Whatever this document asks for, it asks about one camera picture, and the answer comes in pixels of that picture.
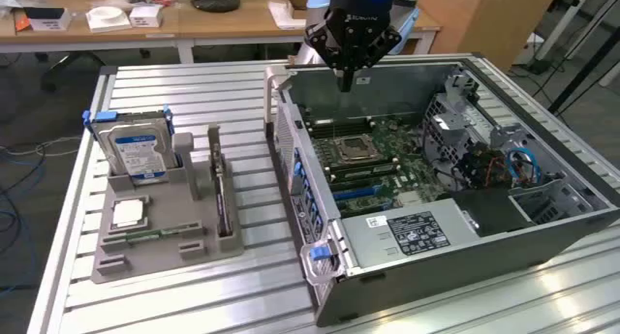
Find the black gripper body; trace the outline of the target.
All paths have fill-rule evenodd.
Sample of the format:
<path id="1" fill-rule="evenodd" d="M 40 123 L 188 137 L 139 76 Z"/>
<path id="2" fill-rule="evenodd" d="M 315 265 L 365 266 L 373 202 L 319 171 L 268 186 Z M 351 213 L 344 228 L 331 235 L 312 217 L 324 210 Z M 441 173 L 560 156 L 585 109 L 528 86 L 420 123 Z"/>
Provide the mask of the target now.
<path id="1" fill-rule="evenodd" d="M 351 58 L 349 46 L 359 30 L 364 28 L 385 29 L 391 24 L 393 0 L 331 0 L 329 8 L 345 12 L 345 54 Z"/>

